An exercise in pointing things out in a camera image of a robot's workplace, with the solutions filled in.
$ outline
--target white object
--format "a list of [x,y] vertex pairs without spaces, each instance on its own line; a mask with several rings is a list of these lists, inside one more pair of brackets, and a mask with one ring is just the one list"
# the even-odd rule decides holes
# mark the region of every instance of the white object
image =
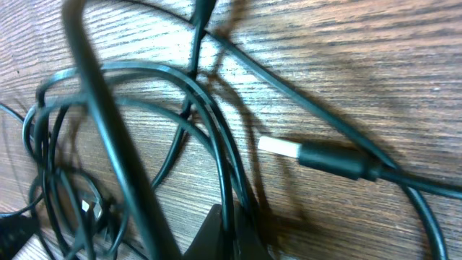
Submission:
[[90,205],[85,200],[82,200],[82,209],[87,212],[89,208]]
[[258,148],[267,152],[298,158],[301,144],[269,136],[260,137]]

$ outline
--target wood grain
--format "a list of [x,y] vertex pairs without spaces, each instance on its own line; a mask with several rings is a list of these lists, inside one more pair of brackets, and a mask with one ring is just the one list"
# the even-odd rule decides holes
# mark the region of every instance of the wood grain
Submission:
[[[192,1],[155,1],[189,17]],[[56,0],[0,1],[0,101],[25,115],[35,89],[71,66]],[[149,59],[186,68],[193,30],[139,6],[89,4],[85,22],[103,61]],[[209,25],[265,67],[326,103],[384,147],[406,170],[462,185],[462,4],[444,0],[223,0]],[[262,134],[347,142],[321,120],[255,77],[205,38],[199,81],[218,99],[261,202],[264,237],[277,259],[428,259],[412,206],[392,184],[353,182],[256,151]],[[78,91],[70,81],[49,95]],[[182,93],[156,79],[120,86],[117,95],[179,109]],[[122,108],[149,176],[160,169],[175,124]],[[20,125],[2,114],[0,210],[25,205],[35,166]],[[73,110],[62,157],[90,171],[121,198],[92,120]],[[178,244],[191,243],[219,203],[214,161],[191,139],[157,195]],[[451,259],[462,259],[459,201],[426,195]],[[139,241],[134,225],[130,236]],[[123,257],[134,257],[126,248]],[[36,240],[18,258],[46,259]]]

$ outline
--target cable strain relief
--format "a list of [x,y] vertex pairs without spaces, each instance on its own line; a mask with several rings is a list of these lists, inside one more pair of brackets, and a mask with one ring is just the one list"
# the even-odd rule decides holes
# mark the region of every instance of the cable strain relief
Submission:
[[367,169],[367,171],[365,172],[365,174],[362,176],[362,178],[364,178],[365,180],[368,180],[368,181],[376,181],[381,173],[383,172],[383,170],[385,169],[385,166],[383,163],[380,163],[380,162],[372,162],[370,165],[369,165],[369,168]]

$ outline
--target black plastic part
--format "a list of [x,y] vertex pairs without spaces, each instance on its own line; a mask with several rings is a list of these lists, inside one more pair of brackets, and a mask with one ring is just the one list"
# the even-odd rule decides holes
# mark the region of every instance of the black plastic part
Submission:
[[298,163],[352,180],[375,181],[382,169],[382,164],[358,150],[315,142],[302,144]]
[[191,23],[203,30],[210,20],[216,3],[217,0],[196,0],[196,7],[191,17]]
[[0,259],[13,259],[39,228],[38,221],[31,217],[1,218]]
[[[222,260],[223,229],[222,205],[215,204],[202,223],[192,244],[183,255],[183,260]],[[256,231],[240,205],[235,205],[235,259],[272,260],[261,244]]]

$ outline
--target wooden surface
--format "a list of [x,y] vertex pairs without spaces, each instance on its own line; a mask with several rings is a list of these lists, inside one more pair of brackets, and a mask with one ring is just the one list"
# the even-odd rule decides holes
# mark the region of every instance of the wooden surface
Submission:
[[[184,17],[192,10],[192,1],[156,3]],[[0,1],[0,101],[22,115],[34,104],[36,87],[73,64],[60,7],[55,0]],[[209,28],[228,33],[264,66],[327,103],[406,170],[462,185],[461,14],[456,0],[220,0]],[[177,20],[111,1],[90,4],[85,17],[101,60],[149,59],[187,67],[193,30]],[[266,215],[264,238],[278,258],[430,258],[417,214],[397,186],[349,181],[256,150],[262,134],[346,142],[342,135],[223,54],[210,38],[200,70],[200,81],[218,99],[237,140]],[[49,95],[76,91],[77,81],[70,81]],[[159,80],[132,82],[115,92],[176,110],[183,99],[177,88]],[[153,177],[175,124],[134,109],[123,113]],[[87,169],[120,198],[92,120],[73,110],[66,125],[61,159]],[[36,176],[20,129],[2,113],[1,211],[23,207]],[[214,161],[196,140],[190,140],[157,195],[184,251],[211,205],[220,203]],[[461,203],[426,197],[450,258],[462,259]],[[139,240],[133,225],[129,235]],[[131,256],[126,248],[120,252]],[[46,256],[32,240],[19,258]]]

